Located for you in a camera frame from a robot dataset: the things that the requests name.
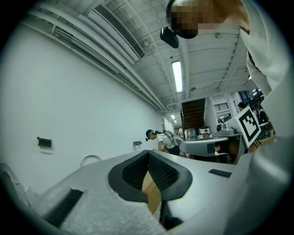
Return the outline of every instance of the air conditioner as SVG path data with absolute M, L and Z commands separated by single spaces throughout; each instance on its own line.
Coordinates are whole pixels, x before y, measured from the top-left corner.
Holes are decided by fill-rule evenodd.
M 105 6 L 99 4 L 92 8 L 88 18 L 105 30 L 136 62 L 141 60 L 145 53 L 137 40 L 123 23 Z

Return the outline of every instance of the black pants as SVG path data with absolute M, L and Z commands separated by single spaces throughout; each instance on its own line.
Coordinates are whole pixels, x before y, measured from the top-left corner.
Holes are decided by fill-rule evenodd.
M 177 156 L 180 155 L 180 149 L 179 149 L 178 146 L 175 146 L 175 147 L 173 147 L 173 148 L 171 148 L 171 149 L 167 149 L 167 152 L 168 152 L 169 154 L 172 154 L 172 155 L 177 155 Z

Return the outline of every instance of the person wearing headset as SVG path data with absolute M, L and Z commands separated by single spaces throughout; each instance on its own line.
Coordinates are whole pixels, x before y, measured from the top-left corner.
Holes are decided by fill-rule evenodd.
M 158 140 L 158 151 L 167 151 L 169 154 L 177 156 L 180 155 L 178 143 L 173 136 L 169 136 L 168 134 L 159 131 L 153 131 L 150 129 L 146 131 L 146 136 L 146 140 Z
M 174 33 L 185 39 L 222 23 L 239 27 L 248 49 L 249 73 L 265 96 L 283 78 L 292 77 L 291 51 L 274 21 L 254 0 L 169 0 L 166 16 Z

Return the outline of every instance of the fluorescent light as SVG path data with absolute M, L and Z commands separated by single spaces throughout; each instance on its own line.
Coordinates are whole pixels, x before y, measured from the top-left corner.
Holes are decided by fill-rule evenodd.
M 172 65 L 173 71 L 174 71 L 176 92 L 182 92 L 183 91 L 183 81 L 182 81 L 181 62 L 180 61 L 172 62 L 171 65 Z

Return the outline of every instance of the wooden staircase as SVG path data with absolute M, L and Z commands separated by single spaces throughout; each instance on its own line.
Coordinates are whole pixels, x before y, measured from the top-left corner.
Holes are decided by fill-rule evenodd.
M 182 103 L 181 118 L 183 131 L 194 128 L 198 133 L 198 128 L 204 126 L 204 106 L 205 99 Z

